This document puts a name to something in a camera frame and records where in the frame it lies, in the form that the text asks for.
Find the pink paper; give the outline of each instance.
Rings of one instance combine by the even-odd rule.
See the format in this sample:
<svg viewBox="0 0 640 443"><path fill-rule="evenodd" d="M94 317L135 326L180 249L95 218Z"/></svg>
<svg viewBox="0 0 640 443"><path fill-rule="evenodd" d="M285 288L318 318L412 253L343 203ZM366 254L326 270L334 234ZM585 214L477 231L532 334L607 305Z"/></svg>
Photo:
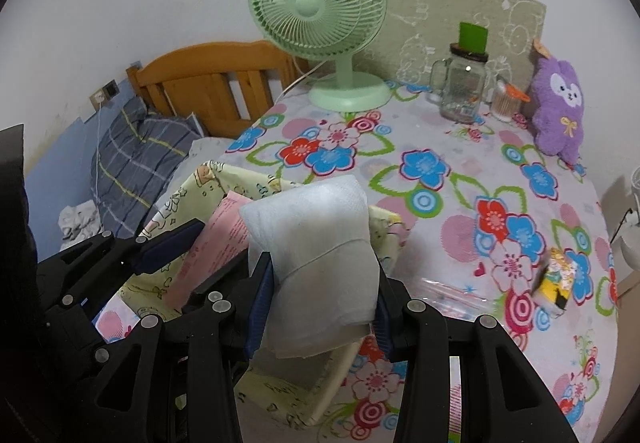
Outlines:
<svg viewBox="0 0 640 443"><path fill-rule="evenodd" d="M248 247L248 232L239 210L249 202L232 191L220 201L164 295L169 306L180 310L196 287Z"/></svg>

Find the pillow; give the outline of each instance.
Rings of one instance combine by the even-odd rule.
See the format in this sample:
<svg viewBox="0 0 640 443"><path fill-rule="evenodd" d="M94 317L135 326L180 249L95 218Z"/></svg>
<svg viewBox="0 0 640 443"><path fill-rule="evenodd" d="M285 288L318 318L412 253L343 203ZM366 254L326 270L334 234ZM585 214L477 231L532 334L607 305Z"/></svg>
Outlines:
<svg viewBox="0 0 640 443"><path fill-rule="evenodd" d="M175 168L200 137L193 120L147 112L140 97L129 100L92 160L92 193L103 229L116 237L142 230Z"/></svg>

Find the floral bedsheet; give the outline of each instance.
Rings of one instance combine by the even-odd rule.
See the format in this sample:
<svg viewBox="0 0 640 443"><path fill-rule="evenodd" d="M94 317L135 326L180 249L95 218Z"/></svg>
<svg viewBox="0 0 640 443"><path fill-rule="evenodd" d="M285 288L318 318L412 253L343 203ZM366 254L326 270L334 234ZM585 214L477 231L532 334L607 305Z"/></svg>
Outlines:
<svg viewBox="0 0 640 443"><path fill-rule="evenodd" d="M271 108L221 162L308 183L353 174L370 205L407 230L394 277L412 296L427 280L482 299L552 391L582 443L593 440L609 392L617 343L616 281L600 204L582 165L533 145L527 124L482 110L471 126L442 118L425 88L389 82L393 97L367 113L332 113L295 96ZM577 263L566 312L549 317L531 298L545 251ZM459 317L479 311L443 302ZM242 425L246 441L273 430L284 442L391 442L406 368L368 337L324 421L307 431ZM450 437L459 439L460 382L452 368ZM241 418L245 409L240 405Z"/></svg>

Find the white cloth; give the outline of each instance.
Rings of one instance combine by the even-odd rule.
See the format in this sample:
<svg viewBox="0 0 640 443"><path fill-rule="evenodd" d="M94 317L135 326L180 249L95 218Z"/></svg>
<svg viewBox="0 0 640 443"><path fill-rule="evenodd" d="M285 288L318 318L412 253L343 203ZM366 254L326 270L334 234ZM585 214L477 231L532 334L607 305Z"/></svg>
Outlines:
<svg viewBox="0 0 640 443"><path fill-rule="evenodd" d="M180 165L177 166L169 185L167 185L166 190L158 198L156 203L163 205L169 201L171 195L180 188L180 185L182 185L200 165L209 160L217 160L232 142L233 140L229 138L210 136L194 140L191 144L191 149L189 149L189 154L180 162Z"/></svg>
<svg viewBox="0 0 640 443"><path fill-rule="evenodd" d="M100 213L92 200L77 207L64 207L58 218L58 226L62 230L62 251L99 233Z"/></svg>
<svg viewBox="0 0 640 443"><path fill-rule="evenodd" d="M367 198L353 176L304 185L240 209L253 250L271 252L276 290L265 345L309 357L369 333L379 266Z"/></svg>

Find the folded napkin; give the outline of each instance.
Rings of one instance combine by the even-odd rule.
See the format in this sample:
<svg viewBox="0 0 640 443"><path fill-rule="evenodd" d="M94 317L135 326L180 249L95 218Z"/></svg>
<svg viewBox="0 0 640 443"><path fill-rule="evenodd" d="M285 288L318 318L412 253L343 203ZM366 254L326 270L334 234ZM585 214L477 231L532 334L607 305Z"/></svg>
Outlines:
<svg viewBox="0 0 640 443"><path fill-rule="evenodd" d="M278 358L309 357L369 333L379 267L367 198L353 176L248 203L250 261L269 251L276 291L264 344Z"/></svg>

